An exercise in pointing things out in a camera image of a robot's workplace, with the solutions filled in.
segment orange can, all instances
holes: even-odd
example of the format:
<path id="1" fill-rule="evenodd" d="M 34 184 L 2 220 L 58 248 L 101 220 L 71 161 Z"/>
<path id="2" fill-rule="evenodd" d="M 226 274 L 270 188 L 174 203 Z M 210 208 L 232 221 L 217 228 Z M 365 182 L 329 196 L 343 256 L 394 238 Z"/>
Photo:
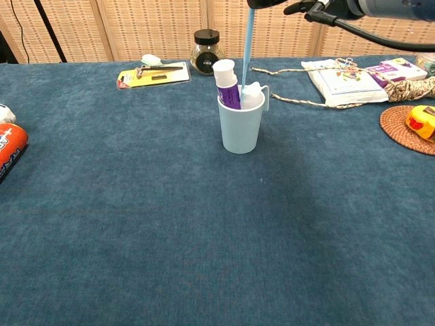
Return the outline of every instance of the orange can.
<path id="1" fill-rule="evenodd" d="M 26 147 L 29 136 L 15 124 L 0 124 L 0 178 Z"/>

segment black lid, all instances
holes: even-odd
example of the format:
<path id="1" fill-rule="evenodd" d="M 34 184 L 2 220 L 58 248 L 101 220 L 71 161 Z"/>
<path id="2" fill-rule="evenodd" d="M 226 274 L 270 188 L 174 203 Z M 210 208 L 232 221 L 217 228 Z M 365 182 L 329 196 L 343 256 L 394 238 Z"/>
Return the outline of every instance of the black lid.
<path id="1" fill-rule="evenodd" d="M 195 43 L 200 46 L 212 46 L 219 42 L 219 32 L 214 29 L 200 29 L 194 36 Z"/>

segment rope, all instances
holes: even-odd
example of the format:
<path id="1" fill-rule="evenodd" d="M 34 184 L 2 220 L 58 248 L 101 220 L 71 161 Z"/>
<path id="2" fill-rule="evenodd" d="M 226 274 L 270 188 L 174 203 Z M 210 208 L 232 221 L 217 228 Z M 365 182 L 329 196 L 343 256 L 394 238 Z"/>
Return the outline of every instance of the rope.
<path id="1" fill-rule="evenodd" d="M 364 71 L 367 73 L 373 73 L 367 69 L 359 68 L 356 63 L 353 62 L 352 58 L 342 59 L 337 58 L 337 67 L 320 68 L 320 69 L 281 69 L 278 71 L 269 71 L 261 68 L 252 67 L 252 71 L 257 71 L 259 73 L 267 73 L 268 75 L 279 75 L 280 73 L 286 72 L 309 72 L 309 71 L 321 71 L 328 69 L 340 69 L 348 70 L 349 72 L 360 72 Z M 411 81 L 402 80 L 399 82 L 394 82 L 387 80 L 388 85 L 384 87 L 388 95 L 389 102 L 402 102 L 402 101 L 415 101 L 423 97 L 435 98 L 435 77 L 427 78 L 425 80 Z M 354 103 L 348 105 L 326 105 L 321 103 L 314 103 L 311 101 L 295 100 L 292 98 L 281 97 L 278 94 L 271 94 L 271 97 L 276 98 L 283 102 L 296 103 L 296 104 L 310 104 L 318 107 L 329 107 L 333 109 L 348 109 L 351 107 L 360 107 L 364 103 Z"/>

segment woven coaster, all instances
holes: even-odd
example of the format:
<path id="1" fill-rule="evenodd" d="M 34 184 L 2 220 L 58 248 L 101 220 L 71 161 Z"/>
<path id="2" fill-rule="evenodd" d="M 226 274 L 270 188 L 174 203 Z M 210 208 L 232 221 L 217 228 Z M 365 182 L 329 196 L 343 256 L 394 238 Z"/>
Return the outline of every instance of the woven coaster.
<path id="1" fill-rule="evenodd" d="M 381 114 L 379 123 L 385 133 L 406 148 L 428 155 L 435 155 L 435 143 L 422 139 L 405 124 L 410 105 L 390 107 Z"/>

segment blue tablecloth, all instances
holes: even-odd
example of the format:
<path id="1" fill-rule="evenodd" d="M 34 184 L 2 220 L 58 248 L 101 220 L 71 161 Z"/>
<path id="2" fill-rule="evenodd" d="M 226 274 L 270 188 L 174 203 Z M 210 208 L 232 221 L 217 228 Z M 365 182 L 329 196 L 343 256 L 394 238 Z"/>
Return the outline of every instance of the blue tablecloth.
<path id="1" fill-rule="evenodd" d="M 213 77 L 117 90 L 138 64 L 0 65 L 30 137 L 0 185 L 0 325 L 435 325 L 435 160 L 384 134 L 392 104 L 271 99 L 237 156 Z M 247 80 L 323 101 L 305 73 Z"/>

